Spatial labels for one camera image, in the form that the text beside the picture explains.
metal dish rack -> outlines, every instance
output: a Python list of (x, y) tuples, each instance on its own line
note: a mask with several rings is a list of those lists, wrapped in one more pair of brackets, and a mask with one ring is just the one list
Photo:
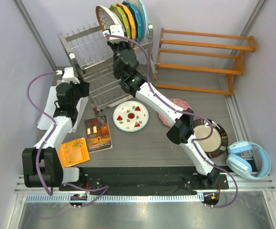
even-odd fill
[[(149, 35), (141, 45), (148, 50), (151, 61), (150, 77), (153, 80), (155, 67), (152, 55), (152, 24), (148, 25), (148, 30)], [(99, 115), (104, 108), (116, 106), (132, 98), (122, 90), (119, 85), (120, 80), (113, 76), (113, 52), (107, 45), (107, 38), (103, 36), (100, 26), (84, 28), (83, 31), (72, 31), (72, 34), (67, 34), (66, 37), (62, 33), (58, 36), (71, 66), (90, 83), (89, 100), (95, 115)], [(135, 53), (141, 51), (138, 47), (133, 49)], [(141, 66), (138, 67), (138, 71), (145, 76), (146, 72), (141, 69)]]

green plate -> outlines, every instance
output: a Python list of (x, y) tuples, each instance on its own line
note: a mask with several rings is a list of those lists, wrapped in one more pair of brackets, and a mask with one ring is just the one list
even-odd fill
[(123, 9), (121, 7), (118, 7), (116, 5), (111, 5), (109, 8), (112, 12), (115, 13), (115, 15), (117, 15), (117, 17), (121, 20), (121, 22), (123, 23), (123, 26), (125, 28), (126, 31), (126, 35), (127, 37), (131, 37), (131, 33), (130, 33), (130, 25), (128, 22), (128, 19), (126, 17), (125, 12), (123, 11)]

light blue headphones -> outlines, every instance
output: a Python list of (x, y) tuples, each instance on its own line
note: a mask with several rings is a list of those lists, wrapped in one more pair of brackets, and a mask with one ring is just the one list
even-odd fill
[[(237, 155), (250, 151), (252, 149), (256, 149), (262, 159), (262, 168), (257, 177), (253, 177), (251, 175), (251, 165), (245, 159)], [(270, 172), (271, 160), (269, 154), (266, 150), (264, 150), (256, 143), (247, 141), (235, 142), (232, 145), (228, 146), (228, 153), (229, 155), (226, 161), (227, 165), (230, 167), (230, 169), (232, 169), (235, 173), (243, 178), (246, 178), (248, 180), (260, 180), (266, 177)]]

orange plate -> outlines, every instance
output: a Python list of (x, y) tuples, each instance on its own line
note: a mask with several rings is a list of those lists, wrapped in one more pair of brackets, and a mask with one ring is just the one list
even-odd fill
[(131, 39), (135, 40), (136, 39), (136, 25), (134, 23), (134, 18), (130, 10), (127, 8), (127, 6), (117, 3), (118, 7), (121, 7), (122, 10), (125, 12), (129, 25), (130, 25), (130, 31), (131, 31)]
[(62, 144), (58, 157), (62, 167), (71, 167), (79, 163), (89, 161), (89, 153), (84, 137)]

yellow plate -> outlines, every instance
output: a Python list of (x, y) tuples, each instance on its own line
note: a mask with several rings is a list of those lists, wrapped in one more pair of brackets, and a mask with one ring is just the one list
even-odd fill
[(136, 25), (134, 23), (134, 18), (132, 13), (130, 12), (130, 10), (128, 9), (127, 6), (121, 4), (121, 3), (117, 3), (118, 7), (121, 7), (122, 10), (125, 12), (129, 25), (130, 25), (130, 31), (131, 31), (131, 39), (135, 40), (136, 39)]
[(111, 5), (109, 8), (112, 12), (115, 13), (115, 15), (117, 15), (117, 17), (120, 19), (120, 21), (123, 23), (127, 37), (131, 37), (131, 32), (130, 32), (130, 28), (129, 28), (129, 22), (128, 19), (126, 17), (125, 12), (118, 6), (116, 5)]

